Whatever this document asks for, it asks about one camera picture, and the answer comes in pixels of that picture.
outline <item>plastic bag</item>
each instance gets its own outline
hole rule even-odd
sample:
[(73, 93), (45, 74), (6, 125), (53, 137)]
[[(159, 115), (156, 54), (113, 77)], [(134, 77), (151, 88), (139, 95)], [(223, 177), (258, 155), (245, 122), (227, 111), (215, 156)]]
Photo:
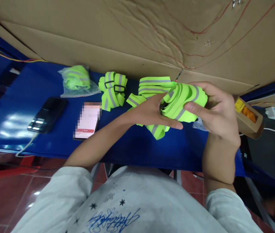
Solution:
[(63, 78), (62, 98), (82, 97), (101, 93), (99, 87), (90, 79), (89, 67), (82, 65), (67, 67), (58, 71)]
[(203, 126), (203, 122), (202, 122), (202, 119), (201, 118), (197, 118), (198, 120), (195, 121), (193, 124), (192, 124), (192, 127), (193, 128), (197, 128), (197, 129), (200, 129), (202, 131), (208, 131), (206, 128), (204, 128)]

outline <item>person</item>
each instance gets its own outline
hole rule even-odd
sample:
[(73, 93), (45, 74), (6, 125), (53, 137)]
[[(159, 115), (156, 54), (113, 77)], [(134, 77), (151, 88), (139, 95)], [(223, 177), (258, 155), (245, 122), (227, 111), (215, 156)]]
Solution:
[(91, 169), (132, 125), (183, 128), (181, 122), (160, 114), (163, 93), (81, 143), (12, 232), (261, 232), (233, 186), (240, 146), (234, 99), (211, 83), (190, 84), (209, 96), (206, 108), (193, 102), (184, 105), (209, 131), (202, 158), (206, 209), (154, 168), (123, 166), (91, 194)]

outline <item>charging cable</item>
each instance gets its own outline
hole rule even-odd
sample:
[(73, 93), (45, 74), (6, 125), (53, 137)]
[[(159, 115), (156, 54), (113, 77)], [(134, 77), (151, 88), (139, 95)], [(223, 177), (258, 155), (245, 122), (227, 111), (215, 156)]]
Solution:
[(29, 141), (29, 143), (22, 149), (20, 150), (18, 153), (15, 154), (15, 157), (19, 157), (19, 158), (24, 158), (24, 157), (31, 157), (33, 155), (28, 155), (28, 156), (20, 156), (19, 154), (22, 153), (27, 147), (30, 146), (30, 144), (33, 142), (33, 140), (38, 136), (39, 133), (35, 133), (33, 135), (33, 137), (31, 138), (31, 140)]

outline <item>person's left hand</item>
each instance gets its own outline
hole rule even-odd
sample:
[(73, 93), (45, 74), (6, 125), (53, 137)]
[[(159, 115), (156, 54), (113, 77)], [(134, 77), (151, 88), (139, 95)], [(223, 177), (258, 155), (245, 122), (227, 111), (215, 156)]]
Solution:
[(165, 125), (182, 129), (183, 124), (160, 114), (160, 104), (166, 93), (156, 94), (123, 114), (128, 123), (141, 125)]

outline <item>cardboard sheet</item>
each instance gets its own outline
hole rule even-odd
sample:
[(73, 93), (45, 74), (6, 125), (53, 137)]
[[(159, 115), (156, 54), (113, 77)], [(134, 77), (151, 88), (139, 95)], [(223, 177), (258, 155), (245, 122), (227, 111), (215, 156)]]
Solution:
[(275, 81), (275, 0), (4, 0), (0, 22), (51, 62), (132, 78), (184, 68), (180, 82), (233, 94)]

